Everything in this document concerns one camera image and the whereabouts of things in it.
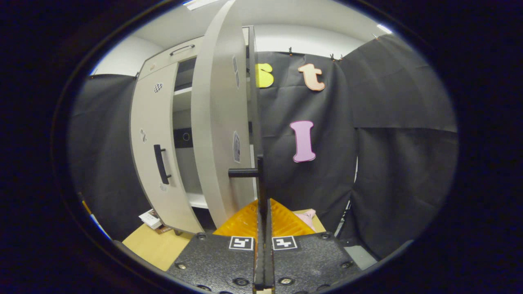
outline ceiling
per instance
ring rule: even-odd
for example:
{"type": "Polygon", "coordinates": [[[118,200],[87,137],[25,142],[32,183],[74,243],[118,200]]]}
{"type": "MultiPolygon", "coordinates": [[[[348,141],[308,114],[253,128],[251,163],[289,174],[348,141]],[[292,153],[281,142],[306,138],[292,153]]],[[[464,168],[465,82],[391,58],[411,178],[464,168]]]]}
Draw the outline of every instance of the ceiling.
{"type": "MultiPolygon", "coordinates": [[[[203,36],[212,18],[227,0],[195,10],[181,5],[134,32],[134,36],[169,48],[203,36]]],[[[299,25],[342,33],[370,41],[384,32],[367,16],[332,0],[236,0],[242,25],[299,25]]]]}

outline black fabric backdrop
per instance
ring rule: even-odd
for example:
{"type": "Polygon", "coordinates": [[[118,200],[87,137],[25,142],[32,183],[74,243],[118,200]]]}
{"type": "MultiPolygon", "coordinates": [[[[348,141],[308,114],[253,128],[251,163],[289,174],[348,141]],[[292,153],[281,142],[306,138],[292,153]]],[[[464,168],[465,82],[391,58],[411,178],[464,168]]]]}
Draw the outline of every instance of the black fabric backdrop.
{"type": "Polygon", "coordinates": [[[129,114],[136,80],[95,75],[85,81],[71,113],[70,170],[77,192],[111,238],[122,241],[151,208],[134,169],[129,114]]]}
{"type": "Polygon", "coordinates": [[[458,156],[450,98],[431,67],[394,35],[342,60],[259,52],[275,82],[259,112],[270,197],[291,210],[314,208],[339,238],[383,258],[414,239],[441,207],[458,156]],[[305,86],[298,67],[322,70],[325,89],[305,86]],[[316,159],[295,163],[289,124],[310,120],[316,159]],[[354,183],[356,157],[358,175],[354,183]]]}

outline ceiling light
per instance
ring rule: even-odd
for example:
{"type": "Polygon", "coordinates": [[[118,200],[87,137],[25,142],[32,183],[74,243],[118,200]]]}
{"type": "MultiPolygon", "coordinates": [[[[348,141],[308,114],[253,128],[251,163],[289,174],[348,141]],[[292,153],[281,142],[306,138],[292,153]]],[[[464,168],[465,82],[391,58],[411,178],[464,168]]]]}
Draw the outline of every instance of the ceiling light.
{"type": "Polygon", "coordinates": [[[216,1],[219,1],[219,0],[192,0],[192,1],[184,3],[184,6],[187,7],[189,10],[194,10],[196,8],[202,7],[207,4],[211,4],[216,1]]]}
{"type": "Polygon", "coordinates": [[[392,33],[391,30],[389,30],[388,28],[386,28],[385,26],[383,25],[377,25],[378,28],[380,28],[382,31],[386,32],[386,33],[392,33]]]}

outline orange plastic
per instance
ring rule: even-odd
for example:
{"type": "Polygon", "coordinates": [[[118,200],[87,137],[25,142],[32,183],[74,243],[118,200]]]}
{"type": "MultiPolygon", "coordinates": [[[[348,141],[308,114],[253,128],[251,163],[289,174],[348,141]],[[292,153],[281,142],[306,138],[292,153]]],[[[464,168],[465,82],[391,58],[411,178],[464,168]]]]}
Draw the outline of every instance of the orange plastic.
{"type": "MultiPolygon", "coordinates": [[[[258,200],[255,200],[229,218],[214,234],[221,236],[253,237],[256,239],[258,232],[257,208],[258,200]]],[[[315,233],[292,211],[276,200],[270,200],[270,208],[272,213],[273,237],[301,236],[315,233]]]]}

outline letter cutout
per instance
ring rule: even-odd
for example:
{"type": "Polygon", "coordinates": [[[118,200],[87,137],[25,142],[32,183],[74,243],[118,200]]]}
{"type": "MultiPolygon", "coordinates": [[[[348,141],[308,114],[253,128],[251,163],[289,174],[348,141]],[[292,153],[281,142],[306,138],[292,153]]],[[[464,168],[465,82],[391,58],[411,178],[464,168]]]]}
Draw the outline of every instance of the letter cutout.
{"type": "Polygon", "coordinates": [[[256,87],[267,88],[274,83],[274,77],[270,74],[272,66],[268,63],[256,63],[256,87]]]}
{"type": "Polygon", "coordinates": [[[296,155],[294,162],[312,161],[316,154],[312,152],[311,128],[314,124],[308,120],[295,121],[290,124],[296,135],[296,155]]]}
{"type": "Polygon", "coordinates": [[[314,64],[308,63],[304,66],[300,66],[298,71],[303,73],[303,78],[305,79],[305,85],[313,91],[321,91],[325,88],[323,82],[319,83],[317,74],[322,74],[322,70],[315,69],[314,64]]]}

